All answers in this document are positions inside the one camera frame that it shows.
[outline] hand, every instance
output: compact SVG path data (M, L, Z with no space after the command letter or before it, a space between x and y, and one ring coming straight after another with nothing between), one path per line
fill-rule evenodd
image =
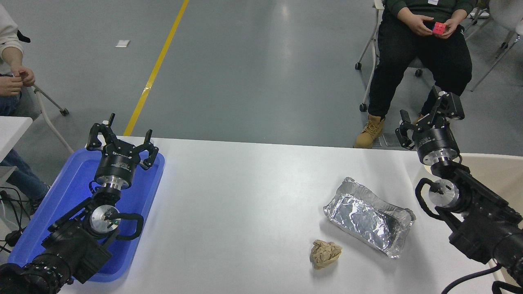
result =
M0 96L19 95L22 86L21 77L0 76Z
M403 21L413 33L418 36L426 37L431 36L434 33L425 26L423 21L433 20L434 17L428 17L420 14L411 14Z
M434 34L434 36L439 39L448 39L456 31L459 23L460 22L457 19L453 19L453 18L445 21L445 25L446 25L445 32L442 33L441 35Z
M35 84L35 74L28 67L23 65L12 65L11 72L15 77L21 77L24 87L30 87Z

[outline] blue tray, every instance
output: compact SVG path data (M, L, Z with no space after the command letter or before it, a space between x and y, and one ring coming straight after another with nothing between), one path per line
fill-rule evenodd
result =
M144 159L147 153L143 152L140 155ZM101 152L86 149L78 150L69 157L14 247L8 262L24 266L44 251L41 243L50 234L47 228L85 198L92 196L88 184L95 176L100 158ZM120 212L139 213L146 221L164 165L165 159L158 153L153 166L147 171L137 166L132 185L122 190L116 208ZM120 234L131 235L135 227L135 221L122 221L119 227ZM131 265L139 240L140 238L132 241L114 241L109 246L111 259L89 281L110 282L123 275Z

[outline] yellow floor line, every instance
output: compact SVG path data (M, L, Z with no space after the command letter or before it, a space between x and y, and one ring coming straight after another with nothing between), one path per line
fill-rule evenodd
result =
M156 79L156 75L158 74L158 71L160 70L160 67L162 66L162 62L165 58L165 54L167 54L167 51L169 50L170 43L172 42L174 34L176 33L176 29L178 28L178 25L180 24L181 17L184 15L187 4L189 4L189 0L184 0L184 3L181 5L180 11L178 12L178 16L176 17L176 20L174 21L173 27L170 29L169 36L167 36L167 40L165 40L162 51L160 52L160 56L158 56L158 59L156 60L156 64L154 65L153 71L151 72L151 75L149 76L149 80L147 81L147 84L145 85L145 88L143 89L142 96L140 96L140 100L138 100L138 104L136 105L136 108L134 109L131 119L129 120L129 123L127 124L126 130L123 132L124 136L131 135L132 130L134 129L134 126L136 125L138 116L140 116L143 105L145 104L145 101L147 100L147 96L149 95L149 92L151 91L151 88L153 87L154 80Z

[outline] aluminum foil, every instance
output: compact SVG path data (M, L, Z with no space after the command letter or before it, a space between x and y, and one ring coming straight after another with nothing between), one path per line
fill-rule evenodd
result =
M329 220L390 258L399 258L416 219L410 209L381 200L364 185L346 177L323 207Z

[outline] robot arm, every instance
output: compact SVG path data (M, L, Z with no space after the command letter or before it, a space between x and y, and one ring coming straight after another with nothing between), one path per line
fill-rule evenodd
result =
M136 166L147 170L153 165L158 147L151 142L152 130L139 146L119 140L111 130L114 117L111 114L107 124L95 123L89 133L87 149L102 152L93 180L100 187L48 228L51 234L42 242L42 254L24 267L0 266L0 294L54 294L63 285L72 284L73 277L85 283L109 261L112 254L107 248L114 240L130 241L140 236L143 217L121 213L115 204L121 190L132 185ZM105 139L103 147L99 133ZM149 157L141 160L142 151L148 151ZM119 234L122 220L137 221L133 234Z
M452 230L449 241L468 258L486 264L490 259L505 267L523 286L523 230L518 228L521 215L508 202L488 189L470 174L470 169L453 161L460 155L448 119L463 119L460 99L434 87L437 102L430 114L416 124L401 110L402 122L396 135L404 148L416 147L419 161L429 165L432 182L423 178L415 194L420 206L431 217L444 221ZM411 130L412 139L407 136ZM433 213L421 192L429 186L429 198L435 205ZM463 220L454 214L460 213Z

